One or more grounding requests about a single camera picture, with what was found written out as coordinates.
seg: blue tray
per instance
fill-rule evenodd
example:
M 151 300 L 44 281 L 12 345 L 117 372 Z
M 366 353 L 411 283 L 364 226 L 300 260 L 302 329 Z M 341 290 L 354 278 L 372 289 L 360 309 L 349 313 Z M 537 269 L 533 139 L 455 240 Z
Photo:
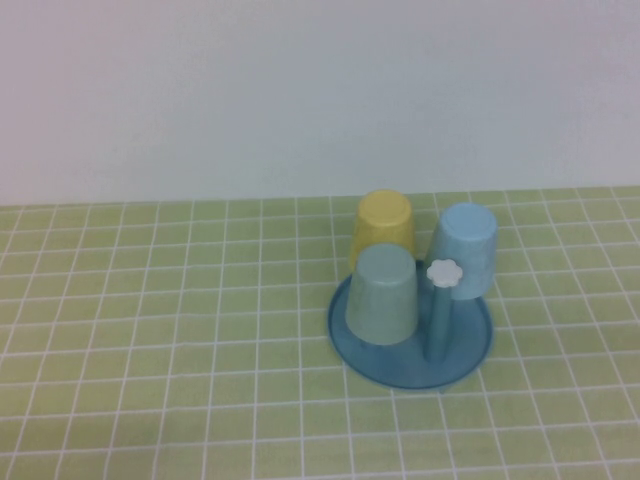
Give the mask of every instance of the blue tray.
M 338 287 L 328 313 L 329 338 L 338 355 L 364 377 L 391 388 L 443 389 L 478 368 L 491 350 L 493 326 L 484 299 L 458 300 L 452 307 L 451 344 L 440 363 L 424 359 L 431 289 L 423 262 L 418 270 L 419 322 L 411 337 L 395 345 L 374 345 L 356 337 L 345 319 L 351 276 Z

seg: white flower knob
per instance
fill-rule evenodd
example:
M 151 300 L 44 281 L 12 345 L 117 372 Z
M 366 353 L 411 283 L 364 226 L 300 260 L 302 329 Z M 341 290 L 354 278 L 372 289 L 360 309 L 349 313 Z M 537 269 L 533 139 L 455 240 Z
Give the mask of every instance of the white flower knob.
M 434 260 L 427 268 L 427 278 L 438 288 L 455 287 L 462 278 L 462 269 L 453 260 Z

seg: white wall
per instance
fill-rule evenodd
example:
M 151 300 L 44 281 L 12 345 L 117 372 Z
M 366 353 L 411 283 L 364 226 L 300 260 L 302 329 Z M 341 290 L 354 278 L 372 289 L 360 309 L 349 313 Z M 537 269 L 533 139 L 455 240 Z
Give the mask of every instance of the white wall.
M 638 0 L 4 0 L 0 203 L 640 183 Z

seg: cup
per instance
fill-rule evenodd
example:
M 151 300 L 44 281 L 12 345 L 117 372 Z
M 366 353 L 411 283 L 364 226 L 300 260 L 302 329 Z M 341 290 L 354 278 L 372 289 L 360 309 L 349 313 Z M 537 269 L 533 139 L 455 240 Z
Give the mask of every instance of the cup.
M 496 217 L 482 205 L 458 203 L 442 212 L 426 264 L 451 259 L 462 268 L 464 276 L 451 289 L 453 300 L 481 297 L 493 285 L 497 232 Z
M 401 245 L 415 255 L 415 226 L 409 199 L 394 190 L 376 190 L 358 204 L 349 266 L 353 271 L 360 252 L 377 243 Z
M 413 334 L 418 279 L 407 249 L 380 243 L 362 251 L 351 277 L 346 322 L 354 335 L 375 345 L 393 345 Z

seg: grid pattern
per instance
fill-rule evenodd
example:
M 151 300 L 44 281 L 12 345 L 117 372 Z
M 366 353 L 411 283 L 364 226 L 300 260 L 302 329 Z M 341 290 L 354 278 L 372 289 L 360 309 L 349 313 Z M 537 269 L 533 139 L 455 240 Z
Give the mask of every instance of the grid pattern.
M 0 208 L 0 478 L 640 477 L 640 187 L 410 195 L 500 225 L 496 325 L 444 394 L 346 369 L 355 197 Z

